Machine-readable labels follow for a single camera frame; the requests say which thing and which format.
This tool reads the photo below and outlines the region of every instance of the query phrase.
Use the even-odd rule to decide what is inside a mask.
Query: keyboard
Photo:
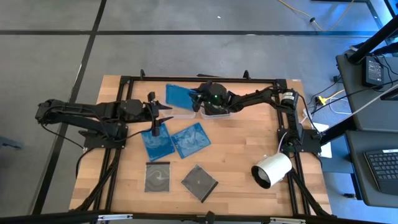
[[[398,195],[398,149],[364,153],[380,192]]]

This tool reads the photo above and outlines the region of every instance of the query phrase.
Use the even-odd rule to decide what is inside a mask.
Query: white label
[[[398,149],[387,149],[387,150],[383,150],[384,153],[388,153],[388,152],[398,152]]]
[[[286,100],[286,99],[294,100],[294,97],[293,96],[284,96],[284,97],[282,97],[282,100]]]

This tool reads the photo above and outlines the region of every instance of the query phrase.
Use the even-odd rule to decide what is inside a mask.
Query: black keyboard
[[[379,191],[398,195],[398,149],[365,152]]]

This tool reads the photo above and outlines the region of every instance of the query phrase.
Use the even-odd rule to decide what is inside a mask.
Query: black desk
[[[377,149],[398,149],[398,134],[370,131],[347,131],[346,138],[356,176],[366,205],[398,208],[398,196],[377,190],[364,152]]]
[[[392,71],[398,73],[398,58],[386,57]],[[344,55],[336,57],[338,70],[342,77],[346,94],[353,93],[358,90],[367,89],[362,86],[362,65],[353,65],[349,63]],[[398,75],[391,74],[393,80],[398,79]],[[384,68],[384,80],[389,82],[387,69]],[[391,85],[385,86],[382,90],[387,90]],[[348,97],[349,106],[352,111],[356,111],[364,106],[367,102],[375,99],[381,93],[374,90],[366,90]],[[325,132],[322,137],[321,144],[329,142],[342,134],[346,130],[362,130],[362,131],[384,131],[398,133],[398,102],[377,99],[359,113],[354,114],[349,119],[334,125]]]

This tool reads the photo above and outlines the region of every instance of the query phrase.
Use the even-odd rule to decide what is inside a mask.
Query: wooden table
[[[105,75],[99,91],[98,103],[114,101],[118,92],[120,76]],[[166,82],[134,82],[132,98],[147,101],[147,94],[154,91],[157,99],[165,95]],[[173,84],[196,88],[200,83],[173,82]],[[228,90],[243,95],[261,90],[268,84],[222,83]],[[287,80],[289,88],[303,95],[300,80]],[[299,120],[304,105],[298,103]],[[211,145],[181,159],[177,152],[159,159],[170,161],[170,192],[145,193],[144,177],[148,156],[140,136],[128,140],[122,150],[117,181],[112,201],[112,212],[204,214],[216,215],[279,215],[291,216],[292,209],[287,179],[268,190],[258,186],[251,167],[277,150],[278,128],[276,110],[267,104],[247,107],[230,119],[202,119],[198,113],[194,119],[171,119],[166,122],[170,134],[200,122]],[[129,124],[129,134],[150,127],[150,123]],[[323,181],[320,163],[314,155],[301,153],[305,183],[318,203],[331,213],[329,199]],[[82,160],[70,208],[76,208],[93,190],[100,176],[104,149],[95,149]],[[195,198],[180,182],[199,164],[219,184],[204,203]],[[100,208],[104,208],[107,186],[104,188]],[[303,213],[299,188],[296,186],[298,209]]]

